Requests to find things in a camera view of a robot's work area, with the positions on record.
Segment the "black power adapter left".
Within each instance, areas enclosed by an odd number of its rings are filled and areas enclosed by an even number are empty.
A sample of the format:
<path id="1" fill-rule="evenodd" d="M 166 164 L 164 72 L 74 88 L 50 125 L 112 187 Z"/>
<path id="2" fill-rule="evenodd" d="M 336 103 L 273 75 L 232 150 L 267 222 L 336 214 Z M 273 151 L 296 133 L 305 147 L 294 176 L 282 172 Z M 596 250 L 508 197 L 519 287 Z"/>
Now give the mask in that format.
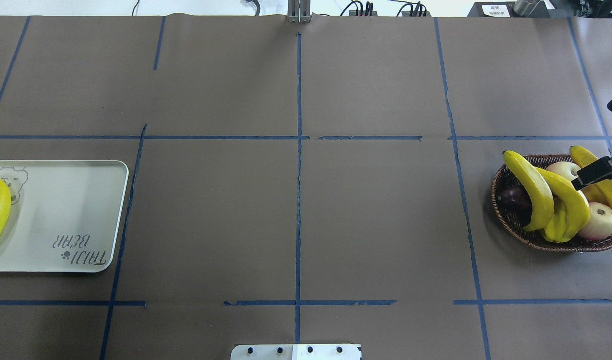
<path id="1" fill-rule="evenodd" d="M 376 18 L 378 12 L 375 10 L 375 4 L 371 1 L 350 0 L 339 16 L 341 18 L 344 16 L 350 18 Z"/>

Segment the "yellow banana basket left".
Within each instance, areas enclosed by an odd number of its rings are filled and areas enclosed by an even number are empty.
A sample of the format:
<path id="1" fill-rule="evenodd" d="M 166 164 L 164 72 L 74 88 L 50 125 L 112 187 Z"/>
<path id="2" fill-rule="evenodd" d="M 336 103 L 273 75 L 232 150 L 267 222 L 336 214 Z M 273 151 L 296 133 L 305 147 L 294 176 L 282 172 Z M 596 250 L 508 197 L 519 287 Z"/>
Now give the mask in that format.
<path id="1" fill-rule="evenodd" d="M 506 150 L 503 157 L 505 166 L 519 180 L 532 203 L 530 222 L 523 230 L 531 233 L 545 228 L 554 216 L 554 198 L 546 180 L 523 155 Z"/>

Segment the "black power adapter right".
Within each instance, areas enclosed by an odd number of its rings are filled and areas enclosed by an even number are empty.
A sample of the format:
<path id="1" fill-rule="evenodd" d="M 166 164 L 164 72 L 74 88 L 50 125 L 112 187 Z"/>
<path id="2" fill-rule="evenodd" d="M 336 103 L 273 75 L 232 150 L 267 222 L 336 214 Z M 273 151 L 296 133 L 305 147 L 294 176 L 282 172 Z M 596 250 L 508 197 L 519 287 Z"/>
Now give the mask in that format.
<path id="1" fill-rule="evenodd" d="M 396 18 L 427 18 L 430 16 L 431 13 L 420 1 L 404 2 L 396 14 Z"/>

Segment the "brown wicker basket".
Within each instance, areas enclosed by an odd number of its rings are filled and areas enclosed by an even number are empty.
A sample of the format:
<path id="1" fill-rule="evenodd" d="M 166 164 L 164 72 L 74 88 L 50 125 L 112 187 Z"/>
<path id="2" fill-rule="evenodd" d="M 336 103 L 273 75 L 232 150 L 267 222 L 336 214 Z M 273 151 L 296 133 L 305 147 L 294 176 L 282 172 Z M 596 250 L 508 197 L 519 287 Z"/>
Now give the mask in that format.
<path id="1" fill-rule="evenodd" d="M 568 155 L 526 155 L 524 157 L 534 167 L 545 169 L 555 162 L 572 162 Z M 570 253 L 570 252 L 602 252 L 612 249 L 612 235 L 603 240 L 589 241 L 575 236 L 572 240 L 566 243 L 549 243 L 540 234 L 539 231 L 525 232 L 523 228 L 530 222 L 532 210 L 509 210 L 498 207 L 495 196 L 496 194 L 507 188 L 523 187 L 519 180 L 505 166 L 500 167 L 496 172 L 491 187 L 491 203 L 493 212 L 500 222 L 501 226 L 514 238 L 530 246 L 533 249 L 540 251 L 549 251 L 554 253 Z"/>

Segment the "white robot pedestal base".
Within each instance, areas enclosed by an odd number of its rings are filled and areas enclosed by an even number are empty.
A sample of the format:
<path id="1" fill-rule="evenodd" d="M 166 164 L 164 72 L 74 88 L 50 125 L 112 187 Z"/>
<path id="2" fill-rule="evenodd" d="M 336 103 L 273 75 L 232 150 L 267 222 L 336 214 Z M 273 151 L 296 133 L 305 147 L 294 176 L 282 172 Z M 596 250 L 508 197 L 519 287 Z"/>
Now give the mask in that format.
<path id="1" fill-rule="evenodd" d="M 231 360 L 362 360 L 360 345 L 341 344 L 242 344 L 233 348 Z"/>

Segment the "metal cylinder weight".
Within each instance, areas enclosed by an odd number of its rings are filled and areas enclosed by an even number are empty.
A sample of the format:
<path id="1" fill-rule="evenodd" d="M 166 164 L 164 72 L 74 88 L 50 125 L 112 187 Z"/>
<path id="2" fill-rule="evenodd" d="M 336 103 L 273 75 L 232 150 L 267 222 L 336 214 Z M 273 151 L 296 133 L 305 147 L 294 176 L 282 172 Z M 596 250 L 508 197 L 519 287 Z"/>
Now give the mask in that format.
<path id="1" fill-rule="evenodd" d="M 540 0 L 516 0 L 512 5 L 512 11 L 517 17 L 529 17 L 537 9 Z"/>

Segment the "black box with label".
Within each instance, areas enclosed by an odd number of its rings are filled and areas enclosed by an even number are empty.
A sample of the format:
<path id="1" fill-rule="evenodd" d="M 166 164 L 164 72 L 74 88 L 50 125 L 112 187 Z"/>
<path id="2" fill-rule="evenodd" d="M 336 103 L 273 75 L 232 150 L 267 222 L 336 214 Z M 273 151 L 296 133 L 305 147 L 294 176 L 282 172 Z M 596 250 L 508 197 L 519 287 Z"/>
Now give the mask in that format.
<path id="1" fill-rule="evenodd" d="M 546 19 L 551 18 L 548 8 L 543 1 L 536 4 L 530 14 L 518 13 L 515 1 L 485 1 L 475 2 L 468 12 L 467 18 L 525 18 Z"/>

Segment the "aluminium frame post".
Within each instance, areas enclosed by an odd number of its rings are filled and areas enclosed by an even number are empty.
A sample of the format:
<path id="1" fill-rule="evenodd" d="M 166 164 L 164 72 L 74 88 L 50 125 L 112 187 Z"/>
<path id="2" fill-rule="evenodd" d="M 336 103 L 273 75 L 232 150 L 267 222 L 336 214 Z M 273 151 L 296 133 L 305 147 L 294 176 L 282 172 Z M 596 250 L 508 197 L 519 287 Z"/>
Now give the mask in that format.
<path id="1" fill-rule="evenodd" d="M 312 20 L 311 0 L 287 0 L 287 22 L 306 24 Z"/>

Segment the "yellow banana basket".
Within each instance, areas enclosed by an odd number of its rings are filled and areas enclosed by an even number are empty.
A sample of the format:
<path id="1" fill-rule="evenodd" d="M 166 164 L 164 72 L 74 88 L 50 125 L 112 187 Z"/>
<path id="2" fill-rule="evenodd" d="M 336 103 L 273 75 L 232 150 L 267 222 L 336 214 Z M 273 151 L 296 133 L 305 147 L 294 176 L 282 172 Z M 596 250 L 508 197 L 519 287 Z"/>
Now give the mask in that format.
<path id="1" fill-rule="evenodd" d="M 584 228 L 590 219 L 589 203 L 583 193 L 574 189 L 572 182 L 542 168 L 537 170 L 546 180 L 556 198 L 562 200 L 567 210 L 567 227 L 565 235 L 572 240 L 578 231 Z"/>
<path id="2" fill-rule="evenodd" d="M 523 230 L 531 233 L 545 228 L 554 216 L 554 198 L 546 180 L 523 155 L 506 150 L 503 157 L 505 166 L 519 180 L 532 203 L 530 222 Z"/>

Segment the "pink white peach front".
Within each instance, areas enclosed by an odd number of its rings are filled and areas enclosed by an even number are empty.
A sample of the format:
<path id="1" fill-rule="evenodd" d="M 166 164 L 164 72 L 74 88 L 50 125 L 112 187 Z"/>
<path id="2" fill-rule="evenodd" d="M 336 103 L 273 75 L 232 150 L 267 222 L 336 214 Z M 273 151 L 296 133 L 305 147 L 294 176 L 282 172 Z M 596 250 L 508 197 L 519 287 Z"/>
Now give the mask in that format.
<path id="1" fill-rule="evenodd" d="M 581 239 L 599 241 L 612 235 L 612 209 L 603 203 L 589 204 L 591 216 L 588 224 L 576 234 Z"/>

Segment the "dark purple plum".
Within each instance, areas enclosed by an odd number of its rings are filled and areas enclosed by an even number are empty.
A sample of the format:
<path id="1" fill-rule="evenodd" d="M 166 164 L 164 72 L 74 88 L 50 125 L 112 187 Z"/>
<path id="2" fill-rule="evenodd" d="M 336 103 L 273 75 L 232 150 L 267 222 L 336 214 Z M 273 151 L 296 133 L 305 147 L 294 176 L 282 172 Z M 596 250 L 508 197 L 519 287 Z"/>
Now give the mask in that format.
<path id="1" fill-rule="evenodd" d="M 532 210 L 532 202 L 528 193 L 520 186 L 502 189 L 496 194 L 495 200 L 500 208 L 512 211 Z"/>

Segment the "white bear print tray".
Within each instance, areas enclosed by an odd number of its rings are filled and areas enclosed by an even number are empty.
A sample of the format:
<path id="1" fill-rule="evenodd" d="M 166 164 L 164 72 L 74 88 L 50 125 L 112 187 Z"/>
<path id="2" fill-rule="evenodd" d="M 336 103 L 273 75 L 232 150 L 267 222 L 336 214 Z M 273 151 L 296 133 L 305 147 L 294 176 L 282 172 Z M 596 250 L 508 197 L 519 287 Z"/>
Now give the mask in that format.
<path id="1" fill-rule="evenodd" d="M 0 272 L 107 269 L 128 175 L 121 161 L 0 161 L 0 180 L 12 196 Z"/>

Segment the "yellow banana basket middle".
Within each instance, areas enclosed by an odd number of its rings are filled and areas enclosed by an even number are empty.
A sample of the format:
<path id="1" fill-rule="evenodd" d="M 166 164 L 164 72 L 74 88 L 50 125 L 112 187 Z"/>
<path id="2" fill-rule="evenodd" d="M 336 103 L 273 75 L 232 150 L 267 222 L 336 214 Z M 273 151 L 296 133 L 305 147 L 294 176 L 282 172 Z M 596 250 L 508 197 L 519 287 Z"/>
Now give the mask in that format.
<path id="1" fill-rule="evenodd" d="M 589 203 L 583 193 L 574 189 L 572 182 L 542 168 L 537 170 L 546 180 L 556 198 L 562 200 L 567 210 L 567 227 L 565 235 L 572 240 L 578 231 L 584 228 L 590 219 Z"/>

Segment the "pink white peach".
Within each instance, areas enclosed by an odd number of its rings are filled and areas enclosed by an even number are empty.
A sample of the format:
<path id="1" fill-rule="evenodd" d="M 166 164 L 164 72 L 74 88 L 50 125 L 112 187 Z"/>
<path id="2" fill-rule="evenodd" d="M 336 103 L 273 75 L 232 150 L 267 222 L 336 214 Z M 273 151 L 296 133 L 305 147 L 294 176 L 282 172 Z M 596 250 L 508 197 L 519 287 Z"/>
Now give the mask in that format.
<path id="1" fill-rule="evenodd" d="M 572 182 L 578 178 L 577 173 L 581 170 L 581 168 L 575 163 L 571 163 L 568 161 L 559 161 L 549 165 L 548 167 L 546 167 L 545 170 L 551 173 L 555 173 L 569 180 L 569 182 Z"/>
<path id="2" fill-rule="evenodd" d="M 612 235 L 612 209 L 603 203 L 589 204 L 591 216 L 588 224 L 576 234 L 581 239 L 599 241 Z"/>

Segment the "pink white peach back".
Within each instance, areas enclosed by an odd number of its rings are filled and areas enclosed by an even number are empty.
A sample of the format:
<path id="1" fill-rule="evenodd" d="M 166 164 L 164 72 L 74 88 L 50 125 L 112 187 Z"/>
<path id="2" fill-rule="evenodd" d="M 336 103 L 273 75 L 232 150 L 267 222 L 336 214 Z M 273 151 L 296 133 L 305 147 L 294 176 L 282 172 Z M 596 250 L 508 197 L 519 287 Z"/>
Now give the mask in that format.
<path id="1" fill-rule="evenodd" d="M 581 170 L 581 168 L 575 163 L 571 163 L 568 161 L 559 161 L 549 165 L 548 167 L 546 167 L 545 170 L 551 173 L 555 173 L 569 180 L 569 182 L 572 182 L 578 178 L 577 173 Z"/>

